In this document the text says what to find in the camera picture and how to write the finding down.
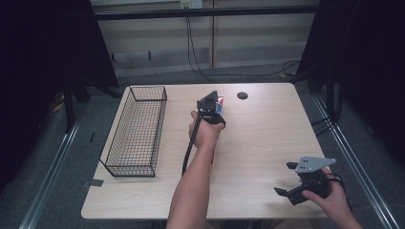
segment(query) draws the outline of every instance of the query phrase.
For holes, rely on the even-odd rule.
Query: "gray carpet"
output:
[[[267,76],[230,75],[274,73],[282,70],[282,67],[282,65],[252,66],[203,70],[203,72],[205,74],[227,74],[209,77],[220,83],[284,82],[285,79],[281,78],[278,73]],[[291,68],[287,72],[294,73],[295,69]],[[191,71],[122,77],[118,79],[118,82],[120,88],[113,90],[119,92],[123,92],[128,85],[212,83]],[[307,83],[304,81],[295,86],[309,120],[322,119],[312,94],[309,94],[307,90]],[[89,91],[92,99],[88,104],[75,104],[76,108],[85,106],[84,116],[36,228],[161,228],[163,226],[161,221],[91,221],[81,217],[81,207],[88,192],[88,189],[82,187],[82,183],[91,179],[96,171],[98,157],[119,103],[117,98],[112,98],[94,89],[89,89]],[[373,179],[374,185],[391,207],[396,220],[400,225],[405,226],[403,218],[405,216],[404,168],[391,158],[382,142],[368,133],[367,123],[346,100],[343,103],[342,115],[338,123],[366,172]],[[63,111],[47,115],[41,128],[42,134],[35,147],[32,148],[32,154],[26,165],[0,197],[0,216],[2,216],[0,228],[18,228],[20,225],[58,150],[65,125]],[[325,156],[337,159],[338,163],[332,165],[331,168],[345,179],[349,202],[361,224],[364,228],[383,228],[332,135],[325,132],[318,136],[318,140]],[[322,223],[325,228],[335,228],[328,219],[323,220]]]

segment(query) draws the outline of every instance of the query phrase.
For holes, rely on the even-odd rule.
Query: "metal frame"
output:
[[[75,134],[79,128],[80,121],[82,116],[84,115],[85,109],[86,104],[79,106],[77,112],[77,120],[73,124],[71,130],[65,134],[62,143],[60,144],[59,150],[57,151],[56,156],[53,160],[51,168],[45,176],[44,181],[30,206],[30,209],[24,216],[19,229],[33,229],[35,228],[36,223],[39,221],[42,211],[45,208],[45,204],[47,203],[48,197],[51,194],[53,185],[56,182],[56,178],[62,167],[63,161],[65,160],[66,155],[69,153],[69,149],[75,139]]]
[[[234,15],[259,15],[259,14],[294,14],[328,12],[336,8],[320,8],[318,6],[297,7],[267,7],[267,8],[215,8],[215,9],[191,9],[191,10],[150,10],[150,11],[121,11],[121,12],[97,12],[96,20],[128,20],[128,19],[152,19],[171,17],[203,17],[203,16],[234,16]]]

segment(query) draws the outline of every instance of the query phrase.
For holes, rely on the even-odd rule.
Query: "black wire basket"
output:
[[[167,95],[163,86],[129,87],[105,162],[114,177],[154,177]]]

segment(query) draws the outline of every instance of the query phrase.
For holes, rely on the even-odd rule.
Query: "cable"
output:
[[[335,110],[334,110],[334,117],[335,117],[335,119],[334,119],[334,120],[330,120],[330,117],[327,116],[326,118],[323,118],[323,119],[321,119],[321,120],[318,120],[318,121],[315,121],[315,122],[311,122],[311,123],[310,123],[312,126],[314,126],[314,125],[316,125],[316,124],[319,124],[319,123],[325,121],[325,123],[324,123],[321,127],[323,127],[323,126],[325,126],[325,125],[328,125],[328,127],[326,127],[326,128],[325,128],[324,130],[322,130],[321,132],[316,133],[320,128],[314,130],[314,132],[316,133],[316,134],[315,134],[316,136],[319,136],[319,135],[321,135],[322,133],[326,132],[330,127],[333,127],[333,126],[337,123],[337,120],[339,119],[340,115],[342,114],[342,104],[343,104],[343,92],[342,92],[342,88],[341,88],[340,85],[339,85],[339,97],[338,97],[338,100],[337,100],[337,106],[336,106],[336,108],[335,108]]]
[[[282,70],[277,71],[277,72],[274,72],[274,73],[266,73],[266,74],[234,74],[234,73],[228,73],[228,74],[211,73],[211,74],[206,74],[206,73],[203,73],[203,71],[201,70],[200,65],[199,65],[199,63],[198,63],[197,56],[196,56],[196,52],[195,52],[195,49],[194,49],[194,42],[193,42],[193,36],[192,36],[192,31],[191,31],[191,23],[190,23],[190,18],[189,18],[189,17],[186,17],[186,22],[187,22],[187,37],[188,37],[188,39],[187,39],[187,40],[188,40],[188,41],[187,41],[188,64],[190,65],[191,70],[192,70],[194,73],[203,76],[203,77],[204,77],[206,80],[208,80],[208,81],[215,82],[215,83],[220,83],[220,82],[218,82],[218,81],[216,81],[216,80],[213,80],[213,79],[208,78],[208,76],[249,76],[249,77],[265,77],[265,76],[271,76],[271,75],[274,75],[274,74],[277,74],[277,73],[285,73],[287,69],[289,69],[289,68],[291,68],[291,67],[293,67],[293,66],[295,66],[296,64],[298,64],[298,63],[301,62],[300,60],[290,60],[290,61],[288,61],[288,62],[286,62],[286,63],[283,64],[283,69],[282,69]],[[190,61],[190,42],[191,42],[191,46],[192,46],[192,51],[193,51],[193,55],[194,55],[194,60],[195,60],[195,62],[196,62],[196,65],[197,65],[197,69],[198,69],[198,70],[195,70],[195,69],[193,68],[193,66],[192,66],[192,64],[191,64],[191,61]]]
[[[194,124],[193,133],[190,136],[190,141],[188,143],[187,151],[185,152],[184,161],[182,162],[182,170],[181,175],[183,176],[185,171],[187,170],[188,158],[190,158],[191,149],[193,148],[193,144],[196,141],[197,131],[200,127],[200,122],[202,121],[201,111],[200,111],[200,101],[197,101],[197,119],[196,123]]]
[[[338,183],[342,186],[343,192],[346,193],[345,182],[344,182],[344,180],[343,180],[343,178],[342,178],[341,176],[336,175],[336,174],[327,174],[327,175],[335,176],[335,178],[328,178],[328,181],[335,181],[335,182],[338,182]],[[352,206],[351,206],[351,204],[349,203],[349,200],[347,199],[347,197],[346,197],[346,202],[348,203],[349,209],[350,209],[351,212],[352,212]]]

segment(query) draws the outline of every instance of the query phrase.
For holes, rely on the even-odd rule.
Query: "wooden table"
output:
[[[287,162],[300,156],[323,157],[293,85],[202,84],[165,85],[167,104],[156,177],[112,177],[99,163],[81,214],[86,219],[167,219],[181,178],[188,145],[190,112],[196,101],[214,90],[224,96],[222,131],[211,171],[208,219],[317,219],[321,209],[307,201],[292,206],[273,187],[290,190],[301,184]],[[237,93],[245,92],[242,100]],[[117,116],[103,150],[108,153]],[[195,153],[193,148],[190,160]]]

